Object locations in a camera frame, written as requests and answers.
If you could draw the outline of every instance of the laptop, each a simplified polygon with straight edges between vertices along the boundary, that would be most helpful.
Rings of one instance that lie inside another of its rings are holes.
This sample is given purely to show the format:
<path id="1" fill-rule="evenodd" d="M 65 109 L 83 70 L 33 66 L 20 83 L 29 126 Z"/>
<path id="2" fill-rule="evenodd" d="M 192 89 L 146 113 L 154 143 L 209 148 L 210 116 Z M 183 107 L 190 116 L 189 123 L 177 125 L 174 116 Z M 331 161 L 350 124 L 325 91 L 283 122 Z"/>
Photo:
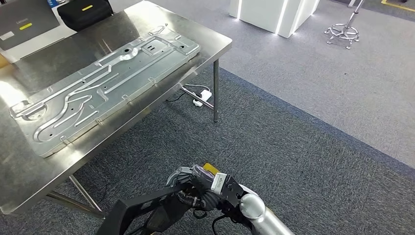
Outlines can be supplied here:
<path id="1" fill-rule="evenodd" d="M 8 50 L 59 26 L 46 0 L 12 0 L 0 5 L 0 48 Z"/>

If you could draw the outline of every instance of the power strip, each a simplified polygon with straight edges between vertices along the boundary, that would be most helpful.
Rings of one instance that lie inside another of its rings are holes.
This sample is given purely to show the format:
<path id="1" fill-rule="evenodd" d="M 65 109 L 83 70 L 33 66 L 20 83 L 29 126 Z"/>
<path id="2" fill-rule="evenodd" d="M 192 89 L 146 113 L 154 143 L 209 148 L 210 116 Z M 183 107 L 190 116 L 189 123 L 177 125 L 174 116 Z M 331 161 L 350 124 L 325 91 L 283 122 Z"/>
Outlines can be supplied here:
<path id="1" fill-rule="evenodd" d="M 210 97 L 212 97 L 212 92 L 208 90 L 203 90 L 200 95 L 198 95 L 202 100 L 207 101 Z M 193 104 L 197 107 L 202 107 L 203 104 L 200 101 L 193 100 Z"/>

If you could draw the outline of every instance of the embossed metal sheet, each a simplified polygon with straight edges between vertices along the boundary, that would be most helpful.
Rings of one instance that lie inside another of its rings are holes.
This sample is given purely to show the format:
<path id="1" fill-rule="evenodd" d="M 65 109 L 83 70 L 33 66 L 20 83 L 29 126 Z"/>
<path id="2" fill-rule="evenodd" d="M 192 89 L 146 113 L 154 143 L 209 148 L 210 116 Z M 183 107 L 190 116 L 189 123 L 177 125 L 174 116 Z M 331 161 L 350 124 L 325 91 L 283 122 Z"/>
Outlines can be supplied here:
<path id="1" fill-rule="evenodd" d="M 200 51 L 164 26 L 10 108 L 33 150 L 47 157 L 105 120 Z"/>

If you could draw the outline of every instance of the stainless steel table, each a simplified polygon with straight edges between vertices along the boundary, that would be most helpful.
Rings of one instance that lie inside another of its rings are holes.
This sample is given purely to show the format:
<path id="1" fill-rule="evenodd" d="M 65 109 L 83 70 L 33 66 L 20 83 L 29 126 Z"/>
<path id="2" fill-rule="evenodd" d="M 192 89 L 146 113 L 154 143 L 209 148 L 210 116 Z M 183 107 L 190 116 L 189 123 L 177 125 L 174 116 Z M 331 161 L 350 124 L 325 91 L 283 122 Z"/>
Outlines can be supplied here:
<path id="1" fill-rule="evenodd" d="M 160 25 L 167 25 L 169 29 L 198 43 L 201 46 L 199 54 L 58 153 L 47 158 L 37 156 L 10 116 L 9 107 Z M 231 42 L 228 37 L 211 29 L 151 2 L 142 1 L 1 69 L 1 211 L 5 214 L 24 212 L 40 199 L 47 197 L 60 204 L 90 212 L 97 217 L 105 216 L 71 175 L 174 92 L 182 89 L 193 95 L 183 85 L 211 63 L 214 64 L 214 104 L 205 104 L 214 110 L 214 120 L 217 121 L 218 60 L 231 48 Z M 68 177 L 91 206 L 53 191 Z"/>

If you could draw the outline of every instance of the chrome stool base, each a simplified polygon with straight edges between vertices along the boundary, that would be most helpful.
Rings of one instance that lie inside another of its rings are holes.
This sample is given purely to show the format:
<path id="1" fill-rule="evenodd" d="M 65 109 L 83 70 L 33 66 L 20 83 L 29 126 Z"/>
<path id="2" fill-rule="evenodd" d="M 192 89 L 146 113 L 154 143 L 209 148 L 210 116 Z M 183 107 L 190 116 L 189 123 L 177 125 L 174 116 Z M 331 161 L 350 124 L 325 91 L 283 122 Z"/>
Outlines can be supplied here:
<path id="1" fill-rule="evenodd" d="M 357 6 L 356 10 L 351 14 L 350 19 L 347 23 L 337 23 L 332 25 L 332 27 L 328 28 L 324 33 L 330 34 L 331 38 L 327 41 L 327 44 L 332 44 L 331 40 L 334 38 L 340 38 L 349 41 L 349 45 L 346 46 L 346 49 L 351 49 L 351 44 L 353 41 L 359 41 L 359 31 L 353 28 L 351 25 L 353 24 L 356 16 L 359 14 L 359 10 L 362 7 L 362 4 L 365 0 L 361 0 L 359 5 Z"/>
<path id="2" fill-rule="evenodd" d="M 349 40 L 349 45 L 346 46 L 347 49 L 351 49 L 351 45 L 353 41 L 359 41 L 359 31 L 354 27 L 347 27 L 347 24 L 337 23 L 334 24 L 332 27 L 328 28 L 325 34 L 331 34 L 331 38 L 327 41 L 327 44 L 332 44 L 331 40 L 334 38 L 340 38 L 344 40 Z"/>

